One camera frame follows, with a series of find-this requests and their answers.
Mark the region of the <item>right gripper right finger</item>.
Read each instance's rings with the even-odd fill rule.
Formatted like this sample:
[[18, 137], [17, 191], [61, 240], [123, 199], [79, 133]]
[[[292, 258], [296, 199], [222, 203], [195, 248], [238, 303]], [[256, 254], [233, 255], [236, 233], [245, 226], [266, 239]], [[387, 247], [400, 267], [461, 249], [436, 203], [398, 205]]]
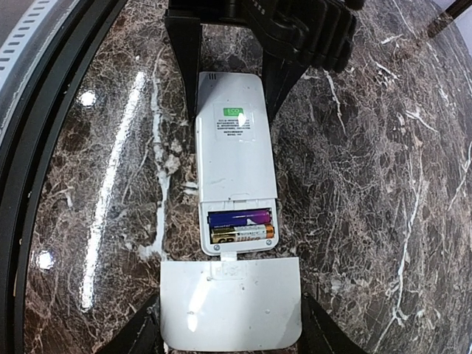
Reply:
[[302, 334], [298, 340], [298, 353], [367, 354], [309, 293], [302, 295], [301, 312]]

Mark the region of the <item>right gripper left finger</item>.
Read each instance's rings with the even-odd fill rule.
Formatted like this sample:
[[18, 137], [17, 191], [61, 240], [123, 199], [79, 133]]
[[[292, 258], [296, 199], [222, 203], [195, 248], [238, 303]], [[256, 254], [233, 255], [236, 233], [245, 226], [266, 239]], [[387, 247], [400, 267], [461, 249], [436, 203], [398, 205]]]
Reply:
[[159, 310], [154, 294], [98, 353], [162, 353]]

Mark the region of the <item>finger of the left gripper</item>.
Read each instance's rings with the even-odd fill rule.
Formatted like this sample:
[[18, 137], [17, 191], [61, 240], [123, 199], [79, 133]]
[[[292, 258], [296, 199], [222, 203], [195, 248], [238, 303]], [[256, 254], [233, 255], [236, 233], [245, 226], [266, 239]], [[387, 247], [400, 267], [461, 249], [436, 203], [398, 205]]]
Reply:
[[262, 83], [269, 122], [274, 120], [288, 93], [305, 72], [305, 66], [263, 51]]
[[164, 25], [184, 84], [187, 115], [195, 118], [201, 54], [201, 20], [191, 12], [167, 10]]

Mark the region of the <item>white battery cover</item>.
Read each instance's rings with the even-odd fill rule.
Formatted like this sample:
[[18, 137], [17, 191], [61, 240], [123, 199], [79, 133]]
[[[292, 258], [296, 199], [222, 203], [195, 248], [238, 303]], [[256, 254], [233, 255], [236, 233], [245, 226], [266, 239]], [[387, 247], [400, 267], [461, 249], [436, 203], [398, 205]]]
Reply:
[[171, 348], [278, 350], [302, 333], [296, 257], [161, 265], [160, 326]]

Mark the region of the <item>white remote control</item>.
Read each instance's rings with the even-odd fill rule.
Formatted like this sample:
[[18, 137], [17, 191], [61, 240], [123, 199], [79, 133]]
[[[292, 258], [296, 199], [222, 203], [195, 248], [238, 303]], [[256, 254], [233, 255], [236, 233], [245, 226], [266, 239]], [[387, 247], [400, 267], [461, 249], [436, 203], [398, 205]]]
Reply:
[[[279, 241], [277, 183], [263, 85], [255, 74], [202, 72], [195, 119], [201, 248], [209, 256], [266, 251]], [[210, 212], [269, 209], [275, 236], [212, 243]]]

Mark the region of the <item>copper top battery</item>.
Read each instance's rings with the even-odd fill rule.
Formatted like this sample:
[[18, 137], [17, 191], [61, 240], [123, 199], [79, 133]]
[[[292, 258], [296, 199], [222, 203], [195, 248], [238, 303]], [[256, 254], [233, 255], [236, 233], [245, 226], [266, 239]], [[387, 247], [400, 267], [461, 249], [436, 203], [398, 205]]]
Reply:
[[227, 228], [212, 229], [210, 233], [212, 243], [246, 242], [264, 240], [275, 236], [271, 224], [230, 226]]

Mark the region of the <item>purple battery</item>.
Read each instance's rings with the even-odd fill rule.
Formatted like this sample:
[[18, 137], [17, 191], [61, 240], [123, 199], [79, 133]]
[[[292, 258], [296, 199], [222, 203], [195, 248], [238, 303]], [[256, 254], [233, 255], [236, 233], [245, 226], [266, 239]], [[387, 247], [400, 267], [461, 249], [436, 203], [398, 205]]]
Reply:
[[271, 223], [271, 212], [269, 209], [210, 212], [207, 220], [211, 228], [259, 225]]

